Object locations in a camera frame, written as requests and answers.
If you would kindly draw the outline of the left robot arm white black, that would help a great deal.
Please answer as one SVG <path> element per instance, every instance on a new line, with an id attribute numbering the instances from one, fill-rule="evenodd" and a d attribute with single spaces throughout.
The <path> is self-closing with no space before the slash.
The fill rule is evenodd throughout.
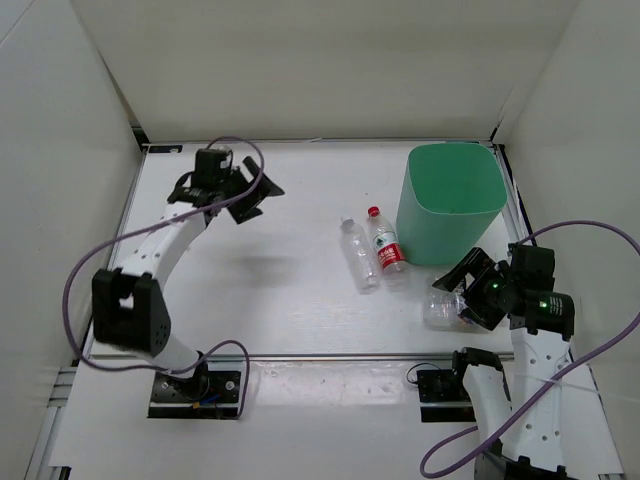
<path id="1" fill-rule="evenodd" d="M 173 333 L 164 287 L 179 260 L 222 209 L 242 224 L 259 215 L 260 203 L 284 191 L 251 157 L 239 166 L 227 148 L 200 149 L 192 171 L 183 174 L 167 199 L 164 227 L 148 233 L 114 269 L 92 279 L 92 314 L 97 342 L 129 352 L 175 379 L 188 400 L 206 395 L 210 377 L 200 352 Z"/>

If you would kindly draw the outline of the clear bottle red label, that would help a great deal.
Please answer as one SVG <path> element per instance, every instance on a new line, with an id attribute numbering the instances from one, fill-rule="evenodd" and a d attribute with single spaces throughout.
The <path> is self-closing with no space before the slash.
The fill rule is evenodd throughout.
<path id="1" fill-rule="evenodd" d="M 377 206 L 368 211 L 367 228 L 384 279 L 392 290 L 401 290 L 409 278 L 408 266 L 397 234 Z"/>

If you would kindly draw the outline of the clear bottle white cap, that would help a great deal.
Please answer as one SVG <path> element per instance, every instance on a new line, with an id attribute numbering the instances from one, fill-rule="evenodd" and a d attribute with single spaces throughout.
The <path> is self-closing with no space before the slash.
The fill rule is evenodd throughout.
<path id="1" fill-rule="evenodd" d="M 340 231 L 340 246 L 357 290 L 373 292 L 379 286 L 379 274 L 366 232 L 351 217 L 341 218 Z"/>

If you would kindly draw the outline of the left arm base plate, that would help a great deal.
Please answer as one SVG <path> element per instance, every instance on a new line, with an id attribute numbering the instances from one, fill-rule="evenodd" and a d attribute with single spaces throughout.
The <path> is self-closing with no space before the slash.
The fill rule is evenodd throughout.
<path id="1" fill-rule="evenodd" d="M 147 417 L 170 420 L 238 420 L 244 408 L 246 368 L 238 362 L 209 362 L 199 377 L 177 379 L 156 373 Z"/>

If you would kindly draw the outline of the clear bottle blue white label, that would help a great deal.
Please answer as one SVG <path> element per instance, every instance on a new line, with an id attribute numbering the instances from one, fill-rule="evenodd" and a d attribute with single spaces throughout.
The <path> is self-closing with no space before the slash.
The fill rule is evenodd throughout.
<path id="1" fill-rule="evenodd" d="M 466 307 L 464 299 L 455 292 L 431 290 L 427 293 L 422 307 L 424 323 L 433 330 L 459 331 L 470 324 L 461 317 Z"/>

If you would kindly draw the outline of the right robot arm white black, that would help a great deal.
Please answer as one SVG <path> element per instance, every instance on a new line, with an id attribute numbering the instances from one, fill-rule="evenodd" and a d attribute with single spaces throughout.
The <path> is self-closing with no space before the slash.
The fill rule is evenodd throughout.
<path id="1" fill-rule="evenodd" d="M 509 321 L 513 379 L 499 357 L 465 347 L 455 352 L 449 387 L 471 400 L 484 447 L 474 459 L 477 479 L 566 479 L 561 445 L 562 388 L 552 377 L 571 363 L 573 299 L 554 289 L 555 256 L 536 246 L 509 247 L 496 262 L 471 249 L 433 286 L 462 290 L 461 317 L 492 331 Z"/>

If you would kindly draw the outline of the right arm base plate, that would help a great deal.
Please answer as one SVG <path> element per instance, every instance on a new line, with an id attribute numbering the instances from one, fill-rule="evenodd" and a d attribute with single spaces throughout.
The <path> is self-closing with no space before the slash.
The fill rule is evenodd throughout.
<path id="1" fill-rule="evenodd" d="M 422 423 L 473 423 L 471 400 L 452 369 L 421 362 L 410 367 L 406 382 L 417 389 Z"/>

